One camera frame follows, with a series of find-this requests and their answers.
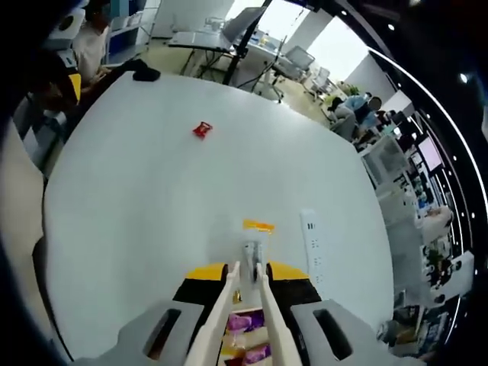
white table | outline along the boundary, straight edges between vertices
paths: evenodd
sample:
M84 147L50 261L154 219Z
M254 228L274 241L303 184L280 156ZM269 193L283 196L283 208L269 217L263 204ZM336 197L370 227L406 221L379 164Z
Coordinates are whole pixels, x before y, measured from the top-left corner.
M191 132L213 125L204 141ZM374 329L393 312L380 207L352 145L284 105L197 79L117 80L47 185L47 286L73 357L96 356L192 268L242 259L242 219L273 223L271 259L307 270L299 212L326 232L329 295Z

snack package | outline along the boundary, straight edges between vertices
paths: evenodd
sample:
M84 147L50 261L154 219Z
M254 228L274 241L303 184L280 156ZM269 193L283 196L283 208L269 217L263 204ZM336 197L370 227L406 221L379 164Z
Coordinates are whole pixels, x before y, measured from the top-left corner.
M262 345L258 348L251 349L246 352L242 360L242 366L253 364L257 365L259 362L271 356L271 347L269 345Z
M231 313L222 341L220 358L226 362L233 358L244 359L247 351L268 343L268 330L262 309Z

floor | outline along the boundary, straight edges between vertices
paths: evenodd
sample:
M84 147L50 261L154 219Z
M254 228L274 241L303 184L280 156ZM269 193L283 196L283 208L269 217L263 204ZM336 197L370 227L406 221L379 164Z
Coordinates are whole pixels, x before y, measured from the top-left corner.
M151 42L149 51L141 56L141 58L151 67L161 72L171 74L179 74L180 70L185 65L190 50L182 48L169 48L162 40L153 40ZM220 81L221 78L216 75L218 72L213 72L213 77ZM209 79L210 75L206 75L204 79ZM324 127L329 127L329 121L320 110L319 103L313 102L313 97L305 92L303 86L297 82L289 79L283 79L279 83L279 89L283 91L284 98L282 104L294 111L307 116ZM275 99L274 95L266 97L268 99Z

person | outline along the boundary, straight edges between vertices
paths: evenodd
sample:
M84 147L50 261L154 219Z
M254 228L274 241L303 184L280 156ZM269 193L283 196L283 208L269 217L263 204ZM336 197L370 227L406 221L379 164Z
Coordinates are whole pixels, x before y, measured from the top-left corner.
M449 234L453 213L447 206L431 209L427 215L417 222L417 227L422 231L425 244Z
M348 108L354 112L360 130L366 131L379 124L379 120L374 113L380 110L382 104L383 102L377 96L371 97L371 99L366 101L364 97L353 95L348 97L341 107Z
M108 35L108 21L102 14L107 0L91 0L85 7L85 23L73 40L72 47L82 77L82 94L90 92L93 86L109 72L101 61L105 56Z

